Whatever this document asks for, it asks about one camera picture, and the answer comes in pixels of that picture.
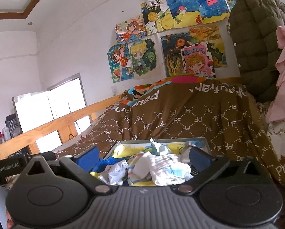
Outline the person's left hand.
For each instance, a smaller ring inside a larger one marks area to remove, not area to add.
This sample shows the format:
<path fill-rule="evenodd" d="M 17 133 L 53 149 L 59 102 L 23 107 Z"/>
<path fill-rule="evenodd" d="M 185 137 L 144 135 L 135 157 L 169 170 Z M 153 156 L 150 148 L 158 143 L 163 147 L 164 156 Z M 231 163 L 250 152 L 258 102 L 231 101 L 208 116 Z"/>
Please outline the person's left hand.
<path fill-rule="evenodd" d="M 12 221 L 7 207 L 0 206 L 0 228 L 14 228 L 14 221 Z"/>

